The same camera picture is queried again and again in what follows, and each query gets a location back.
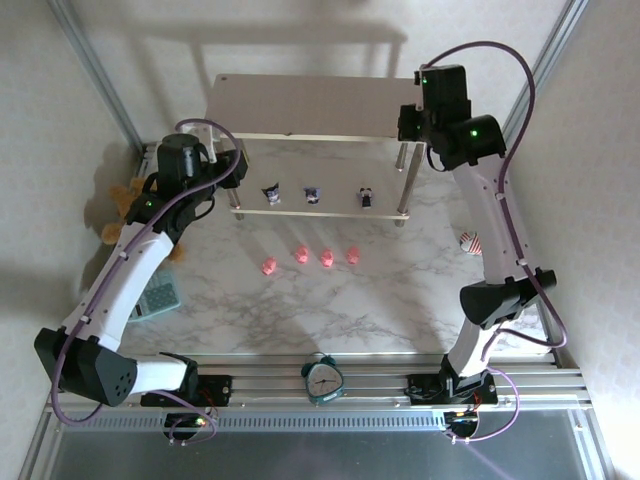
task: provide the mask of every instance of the metal bracket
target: metal bracket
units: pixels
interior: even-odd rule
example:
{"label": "metal bracket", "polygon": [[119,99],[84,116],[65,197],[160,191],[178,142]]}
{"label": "metal bracket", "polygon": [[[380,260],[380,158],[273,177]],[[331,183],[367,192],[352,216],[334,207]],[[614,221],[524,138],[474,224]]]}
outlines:
{"label": "metal bracket", "polygon": [[439,374],[426,373],[407,375],[409,386],[405,395],[412,406],[416,405],[498,405],[496,384],[493,376],[487,374],[484,383],[469,393],[468,396],[452,397],[446,386],[442,385]]}
{"label": "metal bracket", "polygon": [[[191,398],[177,395],[196,407],[226,407],[231,398],[232,377],[229,375],[200,375],[195,394]],[[140,399],[143,407],[181,407],[161,395],[147,393]]]}

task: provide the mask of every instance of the yellow plush toy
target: yellow plush toy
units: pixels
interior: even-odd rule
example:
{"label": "yellow plush toy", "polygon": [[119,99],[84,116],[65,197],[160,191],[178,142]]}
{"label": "yellow plush toy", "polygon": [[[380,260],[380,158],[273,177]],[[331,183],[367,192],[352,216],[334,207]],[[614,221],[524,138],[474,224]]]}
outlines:
{"label": "yellow plush toy", "polygon": [[[102,241],[106,245],[115,245],[120,238],[122,232],[122,226],[124,225],[124,219],[129,212],[131,204],[142,193],[142,187],[144,186],[145,179],[135,177],[131,180],[129,188],[123,185],[113,185],[109,188],[109,196],[115,202],[118,208],[118,216],[120,222],[108,223],[102,229]],[[172,262],[179,262],[184,258],[184,249],[180,244],[176,244],[169,254],[169,260]]]}

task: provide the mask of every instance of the clock face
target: clock face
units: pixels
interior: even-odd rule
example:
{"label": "clock face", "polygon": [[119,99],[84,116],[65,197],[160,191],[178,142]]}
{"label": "clock face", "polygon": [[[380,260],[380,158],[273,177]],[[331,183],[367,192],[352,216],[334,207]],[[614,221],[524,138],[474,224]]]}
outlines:
{"label": "clock face", "polygon": [[329,365],[319,363],[314,365],[307,376],[309,395],[323,397],[335,392],[342,386],[340,373]]}

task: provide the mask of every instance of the white wall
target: white wall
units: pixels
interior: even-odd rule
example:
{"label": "white wall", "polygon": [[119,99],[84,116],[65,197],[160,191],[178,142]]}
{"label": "white wall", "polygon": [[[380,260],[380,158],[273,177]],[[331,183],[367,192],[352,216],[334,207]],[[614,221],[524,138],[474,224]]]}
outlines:
{"label": "white wall", "polygon": [[591,0],[514,163],[622,478],[640,478],[640,2]]}
{"label": "white wall", "polygon": [[[72,0],[143,139],[204,115],[219,73],[412,77],[438,53],[499,40],[534,62],[565,0]],[[461,53],[476,112],[503,121],[524,76]]]}
{"label": "white wall", "polygon": [[48,380],[33,349],[105,258],[124,139],[44,0],[0,14],[0,479],[17,477]]}

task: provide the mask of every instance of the black and white figurine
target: black and white figurine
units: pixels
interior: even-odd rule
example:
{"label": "black and white figurine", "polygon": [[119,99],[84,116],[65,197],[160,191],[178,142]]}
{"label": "black and white figurine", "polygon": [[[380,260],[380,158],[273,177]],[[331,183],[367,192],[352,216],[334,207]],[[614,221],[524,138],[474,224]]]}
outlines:
{"label": "black and white figurine", "polygon": [[267,197],[269,205],[280,203],[280,182],[276,183],[273,187],[263,188],[262,193]]}
{"label": "black and white figurine", "polygon": [[371,208],[371,200],[373,200],[373,191],[370,188],[361,188],[358,197],[362,204],[362,208]]}
{"label": "black and white figurine", "polygon": [[309,205],[317,205],[320,201],[320,193],[322,191],[316,187],[304,187],[304,195]]}

